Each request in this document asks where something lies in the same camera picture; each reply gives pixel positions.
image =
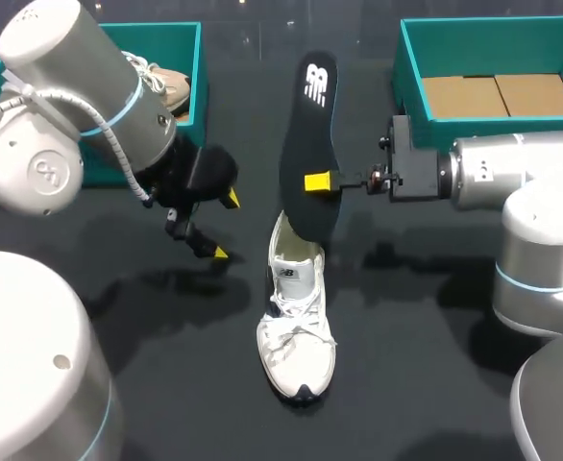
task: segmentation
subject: cardboard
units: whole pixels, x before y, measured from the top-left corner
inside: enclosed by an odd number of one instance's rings
[[[492,77],[423,79],[431,115],[435,118],[507,117]]]
[[[511,117],[563,116],[559,75],[496,75],[495,81]]]
[[[563,116],[563,81],[557,74],[424,78],[434,118]]]

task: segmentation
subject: shoelace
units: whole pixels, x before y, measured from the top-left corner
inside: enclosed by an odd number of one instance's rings
[[[297,333],[308,333],[325,343],[334,345],[335,342],[325,331],[321,330],[322,314],[319,306],[314,301],[320,295],[320,287],[317,286],[311,294],[301,300],[286,300],[277,291],[271,296],[271,302],[275,303],[283,314],[279,318],[268,318],[265,321],[270,334],[270,346],[275,353],[288,344],[290,339]]]
[[[147,62],[141,56],[133,55],[127,51],[122,51],[128,62],[136,69],[138,76],[157,94],[164,94],[166,92],[166,85],[164,81],[154,74],[154,69],[159,66],[152,62]]]

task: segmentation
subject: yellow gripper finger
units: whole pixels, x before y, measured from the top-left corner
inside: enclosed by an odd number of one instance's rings
[[[239,199],[236,198],[236,192],[234,192],[234,187],[231,187],[231,192],[228,194],[229,198],[233,201],[237,208],[241,208]]]
[[[330,171],[305,175],[305,192],[331,191]]]
[[[218,259],[228,259],[227,253],[224,250],[222,250],[220,247],[217,247],[215,249],[215,255],[213,255],[213,257],[216,257]]]

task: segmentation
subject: gray robot arm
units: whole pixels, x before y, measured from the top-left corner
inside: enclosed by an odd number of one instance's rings
[[[202,201],[238,207],[235,161],[176,132],[159,96],[77,0],[25,7],[0,36],[0,60],[9,80],[0,97],[0,207],[47,215],[70,204],[83,180],[82,140],[145,206],[169,208],[173,238],[197,256],[227,256],[191,218]]]
[[[563,132],[461,138],[441,155],[415,149],[408,117],[395,116],[380,147],[384,165],[348,181],[330,172],[331,191],[365,186],[397,203],[502,211],[494,310],[526,334],[563,333]]]

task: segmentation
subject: teal box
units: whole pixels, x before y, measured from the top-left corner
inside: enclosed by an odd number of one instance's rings
[[[198,22],[101,24],[110,39],[124,51],[142,56],[160,67],[191,77],[189,119],[177,122],[177,130],[198,146],[207,137],[208,74],[203,50],[202,27]],[[0,61],[0,91],[4,65]],[[121,172],[110,168],[100,156],[81,144],[85,163],[84,186],[123,185]]]
[[[563,81],[563,16],[401,21],[393,91],[416,147],[448,150],[458,137],[563,130],[563,116],[435,118],[422,80],[514,74],[559,74]]]

